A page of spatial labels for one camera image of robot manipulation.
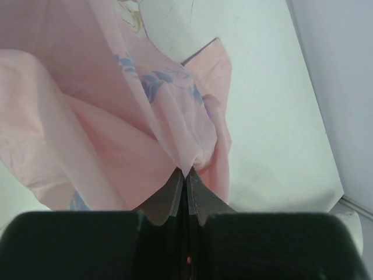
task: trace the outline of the black device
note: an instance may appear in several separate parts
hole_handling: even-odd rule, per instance
[[[237,213],[192,170],[130,212],[30,212],[0,240],[0,280],[366,280],[351,237],[319,213]]]

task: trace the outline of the white surface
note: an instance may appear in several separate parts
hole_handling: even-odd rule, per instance
[[[140,11],[173,60],[215,37],[231,58],[231,205],[330,210],[342,186],[285,0],[143,0]]]
[[[345,213],[338,213],[336,214],[337,218],[339,218],[346,228],[349,230],[350,235],[353,239],[355,244],[356,250],[358,251],[359,255],[363,254],[363,233],[361,230],[361,222],[360,217],[356,211],[348,211]]]
[[[337,203],[331,210],[331,213],[337,214],[347,211],[352,211],[352,209],[341,203]],[[373,276],[373,221],[367,219],[365,216],[359,216],[364,239],[363,261],[370,276]]]
[[[33,193],[18,182],[0,161],[0,235],[18,214],[27,211],[48,211]]]
[[[373,1],[290,2],[344,191],[373,209]]]

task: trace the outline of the white wall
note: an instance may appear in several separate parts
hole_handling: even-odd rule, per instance
[[[344,191],[373,209],[373,1],[288,4]]]

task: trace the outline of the crumpled fabric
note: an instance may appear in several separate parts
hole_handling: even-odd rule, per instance
[[[0,49],[0,158],[42,204],[133,209],[192,166],[227,202],[219,39],[182,66],[111,0],[4,0]]]

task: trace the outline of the sheer pink fabric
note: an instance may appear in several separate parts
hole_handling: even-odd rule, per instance
[[[227,201],[231,66],[219,40],[183,67],[111,0],[3,0],[0,48],[0,158],[41,203],[132,209],[192,166]]]

